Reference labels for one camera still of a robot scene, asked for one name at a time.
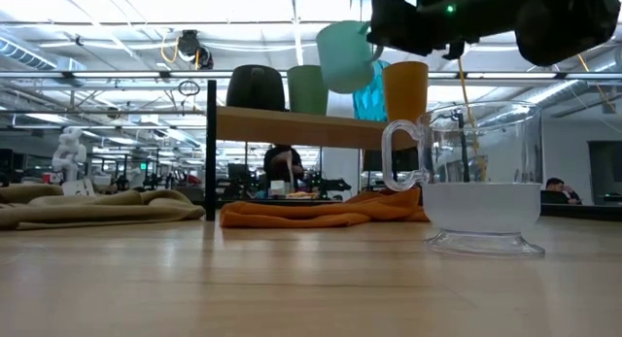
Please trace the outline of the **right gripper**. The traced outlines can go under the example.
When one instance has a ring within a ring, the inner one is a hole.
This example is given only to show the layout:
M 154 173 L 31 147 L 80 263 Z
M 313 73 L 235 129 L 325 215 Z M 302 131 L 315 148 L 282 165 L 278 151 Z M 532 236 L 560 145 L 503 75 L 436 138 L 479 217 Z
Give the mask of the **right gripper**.
M 458 16 L 466 0 L 371 0 L 372 15 L 367 41 L 383 49 L 427 56 L 448 50 L 445 59 L 460 58 L 466 41 L 460 35 Z

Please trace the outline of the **turquoise plastic mug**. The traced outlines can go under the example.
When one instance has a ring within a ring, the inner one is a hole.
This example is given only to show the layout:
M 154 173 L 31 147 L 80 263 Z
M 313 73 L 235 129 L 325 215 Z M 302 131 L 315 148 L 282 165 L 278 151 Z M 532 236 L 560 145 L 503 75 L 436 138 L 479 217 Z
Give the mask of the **turquoise plastic mug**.
M 367 41 L 370 21 L 343 20 L 323 28 L 316 37 L 322 77 L 326 87 L 348 94 L 367 86 L 374 77 L 373 62 L 383 47 L 375 51 Z

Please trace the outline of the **orange plastic cup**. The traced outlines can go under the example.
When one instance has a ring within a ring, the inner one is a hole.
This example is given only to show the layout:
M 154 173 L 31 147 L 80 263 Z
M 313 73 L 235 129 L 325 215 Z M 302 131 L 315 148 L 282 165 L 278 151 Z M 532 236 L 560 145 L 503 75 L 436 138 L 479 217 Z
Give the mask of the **orange plastic cup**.
M 416 121 L 428 104 L 429 66 L 419 61 L 398 62 L 382 72 L 389 121 Z

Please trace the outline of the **blue faceted plastic tumbler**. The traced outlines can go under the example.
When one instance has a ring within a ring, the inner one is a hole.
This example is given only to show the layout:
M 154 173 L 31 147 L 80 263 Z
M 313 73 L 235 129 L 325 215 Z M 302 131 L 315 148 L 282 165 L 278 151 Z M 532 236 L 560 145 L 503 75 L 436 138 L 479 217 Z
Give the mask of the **blue faceted plastic tumbler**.
M 383 86 L 383 70 L 390 65 L 384 60 L 373 63 L 372 81 L 353 93 L 354 116 L 357 119 L 387 121 Z

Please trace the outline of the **green plastic cup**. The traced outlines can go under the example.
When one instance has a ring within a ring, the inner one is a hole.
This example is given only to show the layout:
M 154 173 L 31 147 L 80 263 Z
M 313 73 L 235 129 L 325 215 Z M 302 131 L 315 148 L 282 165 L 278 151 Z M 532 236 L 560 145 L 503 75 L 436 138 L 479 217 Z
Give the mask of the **green plastic cup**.
M 288 70 L 290 110 L 294 113 L 325 116 L 328 110 L 328 89 L 321 67 L 299 65 Z

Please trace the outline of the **black mug with orange inside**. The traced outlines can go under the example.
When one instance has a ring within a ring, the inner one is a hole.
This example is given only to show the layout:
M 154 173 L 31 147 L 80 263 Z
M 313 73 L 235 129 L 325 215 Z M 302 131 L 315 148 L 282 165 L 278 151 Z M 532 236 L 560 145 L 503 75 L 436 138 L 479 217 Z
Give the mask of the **black mug with orange inside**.
M 263 65 L 236 67 L 229 80 L 225 104 L 228 107 L 285 111 L 285 92 L 281 74 Z

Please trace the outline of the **clear glass footed mug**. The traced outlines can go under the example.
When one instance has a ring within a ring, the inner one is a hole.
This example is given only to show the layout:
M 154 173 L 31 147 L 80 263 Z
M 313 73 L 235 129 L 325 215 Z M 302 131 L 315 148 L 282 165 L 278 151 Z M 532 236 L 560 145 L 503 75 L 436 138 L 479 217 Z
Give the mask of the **clear glass footed mug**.
M 393 176 L 393 136 L 415 142 L 417 169 Z M 423 210 L 437 234 L 437 252 L 542 256 L 522 233 L 540 216 L 542 119 L 537 104 L 488 101 L 445 106 L 416 121 L 390 122 L 381 138 L 385 186 L 420 188 Z

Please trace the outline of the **wooden shelf with black legs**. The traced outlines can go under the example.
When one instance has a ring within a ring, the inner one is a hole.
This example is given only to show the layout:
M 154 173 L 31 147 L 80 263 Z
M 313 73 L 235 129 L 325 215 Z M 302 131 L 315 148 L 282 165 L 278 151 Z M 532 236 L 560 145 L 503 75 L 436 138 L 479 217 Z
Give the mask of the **wooden shelf with black legs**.
M 378 151 L 381 135 L 387 126 L 382 121 L 221 107 L 217 104 L 217 82 L 214 80 L 207 83 L 206 93 L 203 208 L 207 221 L 216 219 L 216 147 L 219 140 Z

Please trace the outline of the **standing person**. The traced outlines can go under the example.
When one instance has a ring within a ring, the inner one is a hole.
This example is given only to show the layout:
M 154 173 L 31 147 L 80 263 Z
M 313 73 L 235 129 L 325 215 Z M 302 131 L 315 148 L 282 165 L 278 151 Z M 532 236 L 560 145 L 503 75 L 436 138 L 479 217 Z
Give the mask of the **standing person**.
M 298 181 L 304 176 L 300 154 L 289 145 L 274 145 L 269 149 L 264 155 L 263 171 L 269 195 L 272 194 L 272 182 L 291 183 L 293 191 L 297 191 Z

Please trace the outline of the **orange cloth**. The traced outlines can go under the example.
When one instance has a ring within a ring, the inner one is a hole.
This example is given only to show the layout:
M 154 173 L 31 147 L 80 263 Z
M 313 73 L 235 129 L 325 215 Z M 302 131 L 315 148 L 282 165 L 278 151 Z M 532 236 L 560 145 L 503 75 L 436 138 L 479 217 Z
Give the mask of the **orange cloth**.
M 329 228 L 368 222 L 427 222 L 419 204 L 421 189 L 363 192 L 345 202 L 311 206 L 278 206 L 232 202 L 220 211 L 223 228 Z

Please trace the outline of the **seated person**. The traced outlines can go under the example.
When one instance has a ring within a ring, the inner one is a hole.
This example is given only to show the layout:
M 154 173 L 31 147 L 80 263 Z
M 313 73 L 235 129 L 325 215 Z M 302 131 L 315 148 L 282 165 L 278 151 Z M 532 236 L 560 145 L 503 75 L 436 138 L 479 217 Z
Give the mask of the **seated person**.
M 546 181 L 545 189 L 540 192 L 540 201 L 542 204 L 582 204 L 578 194 L 558 178 L 550 178 Z

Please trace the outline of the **khaki cloth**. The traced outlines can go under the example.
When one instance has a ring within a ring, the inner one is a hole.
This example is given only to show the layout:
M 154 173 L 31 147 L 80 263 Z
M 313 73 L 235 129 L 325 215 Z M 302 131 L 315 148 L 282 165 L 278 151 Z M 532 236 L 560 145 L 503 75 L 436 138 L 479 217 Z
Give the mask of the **khaki cloth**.
M 0 230 L 76 223 L 170 222 L 201 219 L 205 210 L 170 189 L 65 196 L 57 185 L 0 187 Z

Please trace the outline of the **white robot figure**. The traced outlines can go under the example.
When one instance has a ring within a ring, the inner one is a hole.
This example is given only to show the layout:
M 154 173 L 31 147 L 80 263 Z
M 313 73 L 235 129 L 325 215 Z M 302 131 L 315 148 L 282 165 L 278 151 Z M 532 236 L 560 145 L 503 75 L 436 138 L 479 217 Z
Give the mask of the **white robot figure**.
M 52 170 L 62 174 L 64 182 L 83 180 L 81 171 L 86 162 L 86 146 L 80 142 L 83 130 L 65 127 L 58 137 L 58 146 L 52 156 Z

